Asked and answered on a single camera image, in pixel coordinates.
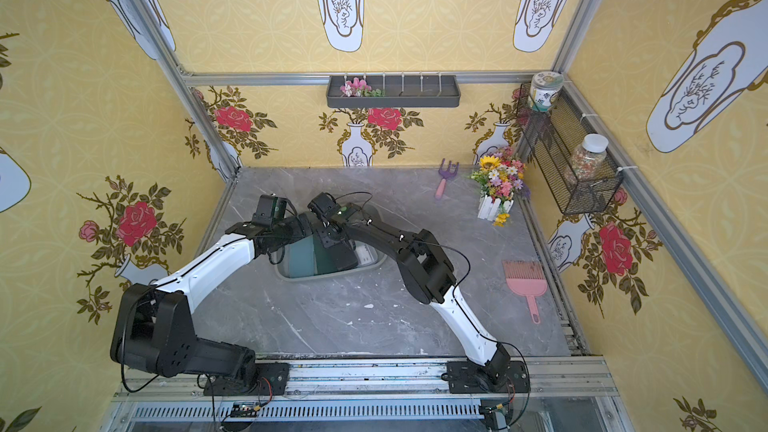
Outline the grey plastic storage tray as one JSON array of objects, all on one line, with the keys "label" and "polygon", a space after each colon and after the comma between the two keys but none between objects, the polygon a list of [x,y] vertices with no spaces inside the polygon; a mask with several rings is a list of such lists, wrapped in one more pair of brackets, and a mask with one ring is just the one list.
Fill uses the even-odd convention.
[{"label": "grey plastic storage tray", "polygon": [[387,256],[372,246],[347,241],[325,248],[312,235],[286,247],[276,265],[278,276],[287,281],[308,281],[335,275],[362,272],[380,267]]}]

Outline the black pencil case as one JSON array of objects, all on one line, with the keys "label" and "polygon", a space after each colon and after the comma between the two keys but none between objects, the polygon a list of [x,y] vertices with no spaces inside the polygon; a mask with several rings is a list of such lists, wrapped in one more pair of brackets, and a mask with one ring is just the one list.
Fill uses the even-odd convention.
[{"label": "black pencil case", "polygon": [[337,266],[336,272],[348,271],[358,266],[358,261],[354,252],[355,246],[352,242],[340,241],[330,243],[323,239],[321,240],[326,248],[331,248],[333,250],[334,260]]}]

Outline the dark green pencil case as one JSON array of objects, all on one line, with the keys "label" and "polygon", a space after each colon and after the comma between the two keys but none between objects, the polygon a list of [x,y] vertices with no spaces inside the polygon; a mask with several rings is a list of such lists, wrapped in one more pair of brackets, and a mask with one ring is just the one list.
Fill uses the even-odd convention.
[{"label": "dark green pencil case", "polygon": [[322,240],[317,236],[313,236],[312,239],[316,268],[315,274],[327,275],[336,272],[337,266],[335,264],[333,250],[331,248],[326,248],[323,245]]}]

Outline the light teal pencil case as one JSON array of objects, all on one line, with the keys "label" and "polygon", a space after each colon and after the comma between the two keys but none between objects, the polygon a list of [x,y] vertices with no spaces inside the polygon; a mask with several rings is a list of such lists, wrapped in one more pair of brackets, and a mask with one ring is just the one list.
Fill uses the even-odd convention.
[{"label": "light teal pencil case", "polygon": [[285,275],[290,279],[301,279],[315,275],[316,262],[314,240],[304,238],[291,244],[286,252]]}]

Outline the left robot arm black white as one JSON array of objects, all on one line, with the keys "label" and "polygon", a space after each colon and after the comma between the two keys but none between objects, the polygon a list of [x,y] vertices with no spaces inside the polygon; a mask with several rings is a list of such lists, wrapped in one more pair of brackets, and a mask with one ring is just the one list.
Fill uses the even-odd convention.
[{"label": "left robot arm black white", "polygon": [[122,368],[157,377],[215,377],[241,391],[258,383],[255,352],[197,336],[193,312],[234,272],[311,235],[310,216],[288,199],[263,195],[249,221],[238,222],[200,256],[150,285],[123,293],[110,345]]}]

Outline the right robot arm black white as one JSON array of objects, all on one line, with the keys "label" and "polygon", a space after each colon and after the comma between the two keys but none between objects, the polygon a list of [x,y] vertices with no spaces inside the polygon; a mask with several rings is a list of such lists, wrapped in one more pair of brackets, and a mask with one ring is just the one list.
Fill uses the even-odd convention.
[{"label": "right robot arm black white", "polygon": [[373,218],[357,204],[340,204],[326,193],[308,205],[320,221],[320,239],[328,246],[356,241],[392,258],[406,290],[432,307],[446,322],[474,366],[475,381],[485,390],[498,390],[507,380],[511,356],[471,310],[445,248],[428,230],[397,229]]}]

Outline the purple pink garden rake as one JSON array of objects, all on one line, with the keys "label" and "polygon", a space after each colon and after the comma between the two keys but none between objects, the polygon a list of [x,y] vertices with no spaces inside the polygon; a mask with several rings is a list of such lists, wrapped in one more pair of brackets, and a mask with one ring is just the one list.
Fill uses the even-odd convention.
[{"label": "purple pink garden rake", "polygon": [[445,193],[447,183],[457,176],[459,167],[460,167],[459,162],[453,162],[453,161],[446,162],[445,160],[441,161],[440,167],[438,168],[440,182],[438,183],[438,186],[434,194],[434,198],[436,200],[442,199]]}]

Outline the small pink flowers on shelf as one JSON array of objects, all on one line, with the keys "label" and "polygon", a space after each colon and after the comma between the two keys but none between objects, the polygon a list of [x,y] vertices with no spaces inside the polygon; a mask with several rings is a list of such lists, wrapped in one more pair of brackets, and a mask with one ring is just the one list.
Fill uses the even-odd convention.
[{"label": "small pink flowers on shelf", "polygon": [[352,80],[346,80],[339,90],[343,97],[382,97],[381,89],[374,89],[365,79],[357,77]]}]

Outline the artificial flower bouquet white pot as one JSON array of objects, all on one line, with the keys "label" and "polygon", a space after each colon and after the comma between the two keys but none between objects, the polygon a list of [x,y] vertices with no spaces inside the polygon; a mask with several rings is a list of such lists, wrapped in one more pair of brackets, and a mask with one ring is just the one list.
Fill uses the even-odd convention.
[{"label": "artificial flower bouquet white pot", "polygon": [[502,147],[483,155],[470,178],[480,185],[478,218],[504,227],[510,219],[516,198],[529,199],[530,189],[524,181],[526,165],[513,146]]}]

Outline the pink plastic dustpan comb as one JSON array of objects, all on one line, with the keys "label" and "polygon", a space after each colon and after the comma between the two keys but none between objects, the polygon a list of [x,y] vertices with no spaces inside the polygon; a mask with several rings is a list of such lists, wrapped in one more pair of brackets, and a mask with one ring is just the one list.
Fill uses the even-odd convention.
[{"label": "pink plastic dustpan comb", "polygon": [[543,268],[538,262],[504,261],[502,263],[508,288],[517,296],[526,299],[531,320],[541,323],[537,298],[548,290],[548,283]]}]

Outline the green patterned tin can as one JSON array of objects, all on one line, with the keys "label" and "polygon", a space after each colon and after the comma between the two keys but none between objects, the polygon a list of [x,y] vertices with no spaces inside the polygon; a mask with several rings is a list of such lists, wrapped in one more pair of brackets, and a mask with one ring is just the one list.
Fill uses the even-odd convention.
[{"label": "green patterned tin can", "polygon": [[557,101],[564,84],[562,74],[542,71],[533,75],[528,95],[529,107],[536,112],[547,112]]}]

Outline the clear jar white lid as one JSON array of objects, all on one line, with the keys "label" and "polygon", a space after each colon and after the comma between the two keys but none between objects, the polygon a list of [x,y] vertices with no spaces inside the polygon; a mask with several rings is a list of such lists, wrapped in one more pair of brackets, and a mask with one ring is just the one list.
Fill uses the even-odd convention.
[{"label": "clear jar white lid", "polygon": [[608,139],[600,134],[587,134],[574,149],[570,163],[565,170],[565,179],[569,184],[591,180],[607,156]]}]

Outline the dark grey wall shelf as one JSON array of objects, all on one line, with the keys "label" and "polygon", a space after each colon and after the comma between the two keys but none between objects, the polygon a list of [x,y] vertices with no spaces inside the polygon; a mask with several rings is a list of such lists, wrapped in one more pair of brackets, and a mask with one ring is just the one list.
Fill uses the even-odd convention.
[{"label": "dark grey wall shelf", "polygon": [[[343,97],[339,87],[365,79],[382,97]],[[462,93],[455,75],[444,73],[378,73],[331,75],[326,88],[330,108],[455,108]]]}]

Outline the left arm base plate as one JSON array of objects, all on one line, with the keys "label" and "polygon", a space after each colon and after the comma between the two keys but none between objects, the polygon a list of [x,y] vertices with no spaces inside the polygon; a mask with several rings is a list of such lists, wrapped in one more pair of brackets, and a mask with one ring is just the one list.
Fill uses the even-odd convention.
[{"label": "left arm base plate", "polygon": [[285,394],[290,365],[285,362],[246,365],[236,376],[214,376],[203,388],[205,396],[280,396]]}]

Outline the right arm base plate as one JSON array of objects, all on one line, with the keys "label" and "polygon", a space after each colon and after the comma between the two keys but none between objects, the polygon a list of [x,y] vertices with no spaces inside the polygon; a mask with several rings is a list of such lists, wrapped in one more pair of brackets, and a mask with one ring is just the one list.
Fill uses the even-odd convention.
[{"label": "right arm base plate", "polygon": [[452,394],[525,394],[530,391],[530,376],[521,361],[511,361],[498,371],[480,367],[469,361],[446,364],[441,379]]}]

